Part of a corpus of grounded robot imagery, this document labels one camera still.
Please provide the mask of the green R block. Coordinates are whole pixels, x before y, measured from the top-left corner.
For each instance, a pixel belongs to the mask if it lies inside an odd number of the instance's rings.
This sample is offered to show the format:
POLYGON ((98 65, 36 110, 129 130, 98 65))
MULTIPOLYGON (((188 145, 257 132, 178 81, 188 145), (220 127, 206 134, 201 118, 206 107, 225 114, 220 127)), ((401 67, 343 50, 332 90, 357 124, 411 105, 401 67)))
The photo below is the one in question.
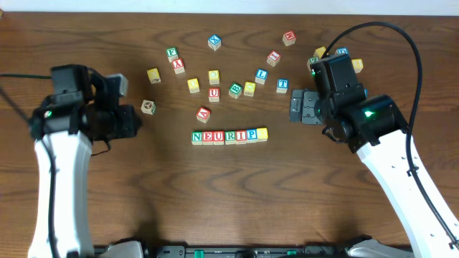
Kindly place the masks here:
POLYGON ((224 132, 224 139, 225 139, 225 144, 226 145, 231 145, 235 144, 237 142, 236 140, 236 132, 235 131, 225 131, 224 132))

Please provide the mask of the red u block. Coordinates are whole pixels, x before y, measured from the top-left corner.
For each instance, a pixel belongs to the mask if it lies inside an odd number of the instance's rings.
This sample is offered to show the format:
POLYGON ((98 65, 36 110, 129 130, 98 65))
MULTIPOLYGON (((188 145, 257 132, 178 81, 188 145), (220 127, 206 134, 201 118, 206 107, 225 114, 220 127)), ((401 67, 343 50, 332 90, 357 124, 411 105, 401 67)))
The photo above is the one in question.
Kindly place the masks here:
POLYGON ((224 131, 213 131, 212 140, 213 140, 214 145, 224 145, 225 144, 224 131))
POLYGON ((219 102, 220 99, 220 88, 211 87, 209 88, 208 98, 210 102, 219 102))

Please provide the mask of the red i block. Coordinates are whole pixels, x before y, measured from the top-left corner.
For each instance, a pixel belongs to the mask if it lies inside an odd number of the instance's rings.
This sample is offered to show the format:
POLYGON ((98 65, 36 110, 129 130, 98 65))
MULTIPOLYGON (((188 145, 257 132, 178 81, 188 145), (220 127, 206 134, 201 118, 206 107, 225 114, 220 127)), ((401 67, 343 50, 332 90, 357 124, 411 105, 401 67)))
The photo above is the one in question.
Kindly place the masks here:
POLYGON ((281 55, 280 53, 276 52, 273 50, 268 56, 267 56, 267 63, 271 65, 272 67, 275 67, 279 61, 280 61, 281 55))
POLYGON ((247 131, 246 130, 237 130, 236 131, 236 144, 242 145, 247 143, 247 131))

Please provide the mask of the blue P block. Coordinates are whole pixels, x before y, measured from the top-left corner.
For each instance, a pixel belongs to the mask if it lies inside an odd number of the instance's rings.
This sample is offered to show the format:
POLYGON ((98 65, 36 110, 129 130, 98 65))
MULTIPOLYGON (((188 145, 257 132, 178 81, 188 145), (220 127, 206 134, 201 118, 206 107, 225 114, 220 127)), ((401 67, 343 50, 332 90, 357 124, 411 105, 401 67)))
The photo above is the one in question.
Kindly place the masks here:
POLYGON ((256 143, 257 142, 257 129, 247 129, 246 130, 247 134, 247 142, 248 143, 256 143))

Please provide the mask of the yellow block centre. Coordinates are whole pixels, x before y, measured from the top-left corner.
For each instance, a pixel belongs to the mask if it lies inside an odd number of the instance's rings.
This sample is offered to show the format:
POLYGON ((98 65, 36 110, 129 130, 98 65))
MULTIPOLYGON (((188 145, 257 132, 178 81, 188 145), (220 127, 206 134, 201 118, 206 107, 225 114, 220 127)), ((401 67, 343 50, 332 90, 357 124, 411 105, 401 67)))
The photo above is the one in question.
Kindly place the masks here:
POLYGON ((244 86, 244 95, 253 97, 255 94, 256 84, 254 82, 246 82, 244 86))

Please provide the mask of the green N block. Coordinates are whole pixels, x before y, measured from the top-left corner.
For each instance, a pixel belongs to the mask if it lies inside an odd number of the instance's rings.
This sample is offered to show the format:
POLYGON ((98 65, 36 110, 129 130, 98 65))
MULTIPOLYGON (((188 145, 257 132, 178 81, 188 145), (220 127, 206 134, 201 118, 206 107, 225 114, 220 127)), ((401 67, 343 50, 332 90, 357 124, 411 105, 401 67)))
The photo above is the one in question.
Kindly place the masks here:
POLYGON ((202 145, 203 144, 203 132, 193 131, 191 133, 191 143, 193 145, 202 145))

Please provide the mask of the yellow S block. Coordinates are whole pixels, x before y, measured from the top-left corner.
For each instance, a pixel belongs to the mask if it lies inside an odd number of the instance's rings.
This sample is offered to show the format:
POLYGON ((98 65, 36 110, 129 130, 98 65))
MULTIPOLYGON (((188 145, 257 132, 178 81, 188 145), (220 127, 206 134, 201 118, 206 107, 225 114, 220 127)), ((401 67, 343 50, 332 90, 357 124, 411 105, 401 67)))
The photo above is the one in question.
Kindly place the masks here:
POLYGON ((257 141, 263 142, 267 141, 269 138, 268 129, 267 128, 258 128, 257 129, 257 141))

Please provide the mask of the green B block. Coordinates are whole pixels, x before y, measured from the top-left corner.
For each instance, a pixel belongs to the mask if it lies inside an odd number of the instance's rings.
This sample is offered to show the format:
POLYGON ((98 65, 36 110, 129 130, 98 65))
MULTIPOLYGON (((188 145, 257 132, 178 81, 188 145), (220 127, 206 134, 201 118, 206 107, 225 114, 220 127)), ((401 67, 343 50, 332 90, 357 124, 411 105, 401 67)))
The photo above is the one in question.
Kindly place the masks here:
POLYGON ((242 94, 242 86, 236 82, 233 82, 229 88, 229 96, 237 99, 242 94))

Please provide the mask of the red E block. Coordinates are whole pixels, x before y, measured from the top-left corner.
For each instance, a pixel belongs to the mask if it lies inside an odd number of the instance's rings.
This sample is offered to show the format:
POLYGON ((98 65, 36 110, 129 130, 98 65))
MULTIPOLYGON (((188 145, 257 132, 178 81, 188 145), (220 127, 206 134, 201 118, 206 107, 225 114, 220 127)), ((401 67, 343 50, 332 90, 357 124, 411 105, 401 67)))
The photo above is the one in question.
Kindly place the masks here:
POLYGON ((202 133, 202 142, 204 145, 213 145, 214 144, 213 132, 204 131, 202 133))

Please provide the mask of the green Z block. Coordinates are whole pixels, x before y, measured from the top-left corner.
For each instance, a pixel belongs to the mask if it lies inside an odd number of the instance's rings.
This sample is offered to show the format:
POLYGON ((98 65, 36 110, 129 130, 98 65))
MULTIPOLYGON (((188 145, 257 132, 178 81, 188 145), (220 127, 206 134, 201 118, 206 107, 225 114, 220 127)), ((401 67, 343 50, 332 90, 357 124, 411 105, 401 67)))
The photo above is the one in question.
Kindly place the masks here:
POLYGON ((307 61, 307 67, 308 67, 308 70, 311 71, 312 70, 312 64, 315 64, 317 62, 319 62, 320 59, 318 57, 310 57, 307 61))

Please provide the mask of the yellow 8 block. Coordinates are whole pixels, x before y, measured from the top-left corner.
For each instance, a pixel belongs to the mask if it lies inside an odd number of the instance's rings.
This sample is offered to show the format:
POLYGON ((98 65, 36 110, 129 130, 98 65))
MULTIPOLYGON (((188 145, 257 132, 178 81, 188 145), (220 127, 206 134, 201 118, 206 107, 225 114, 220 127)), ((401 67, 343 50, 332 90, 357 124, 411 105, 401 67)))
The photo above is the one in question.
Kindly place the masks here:
POLYGON ((364 68, 362 59, 352 59, 351 63, 356 74, 360 73, 364 68))

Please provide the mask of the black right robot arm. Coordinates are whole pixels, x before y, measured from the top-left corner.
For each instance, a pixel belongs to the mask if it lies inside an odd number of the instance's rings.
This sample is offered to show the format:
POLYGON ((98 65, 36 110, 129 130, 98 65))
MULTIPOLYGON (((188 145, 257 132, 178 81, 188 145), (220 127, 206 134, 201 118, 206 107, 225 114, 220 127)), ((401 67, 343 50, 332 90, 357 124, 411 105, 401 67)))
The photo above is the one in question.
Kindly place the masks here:
POLYGON ((415 257, 457 257, 458 220, 420 160, 409 125, 387 95, 368 97, 347 54, 312 57, 315 90, 294 90, 290 120, 323 126, 372 172, 415 257))

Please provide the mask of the yellow block left middle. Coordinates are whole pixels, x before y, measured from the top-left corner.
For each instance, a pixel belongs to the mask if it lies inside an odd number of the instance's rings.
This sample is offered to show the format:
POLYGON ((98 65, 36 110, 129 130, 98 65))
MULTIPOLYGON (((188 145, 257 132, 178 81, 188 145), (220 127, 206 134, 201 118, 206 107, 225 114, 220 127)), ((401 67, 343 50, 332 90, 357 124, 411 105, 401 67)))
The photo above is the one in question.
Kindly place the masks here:
POLYGON ((199 81, 197 78, 187 80, 187 85, 190 93, 196 93, 200 91, 199 81))

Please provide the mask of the picture face wooden block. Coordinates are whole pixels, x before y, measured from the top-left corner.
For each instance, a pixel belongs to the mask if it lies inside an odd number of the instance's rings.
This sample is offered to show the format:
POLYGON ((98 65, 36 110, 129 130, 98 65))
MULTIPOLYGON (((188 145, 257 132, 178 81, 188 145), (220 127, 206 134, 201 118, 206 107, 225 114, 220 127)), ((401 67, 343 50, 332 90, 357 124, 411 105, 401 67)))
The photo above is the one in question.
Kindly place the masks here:
POLYGON ((156 104, 154 101, 143 100, 141 105, 141 111, 148 115, 153 115, 156 111, 156 104))

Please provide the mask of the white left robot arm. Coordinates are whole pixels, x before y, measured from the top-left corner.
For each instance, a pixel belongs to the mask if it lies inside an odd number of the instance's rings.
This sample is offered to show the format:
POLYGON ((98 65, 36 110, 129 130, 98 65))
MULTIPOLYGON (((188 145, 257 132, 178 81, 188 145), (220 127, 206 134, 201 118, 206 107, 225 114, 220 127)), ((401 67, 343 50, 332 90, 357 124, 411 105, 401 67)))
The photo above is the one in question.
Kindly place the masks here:
POLYGON ((122 105, 128 80, 67 64, 51 70, 53 93, 29 119, 39 166, 37 222, 29 257, 95 257, 87 217, 93 143, 134 138, 142 125, 122 105))

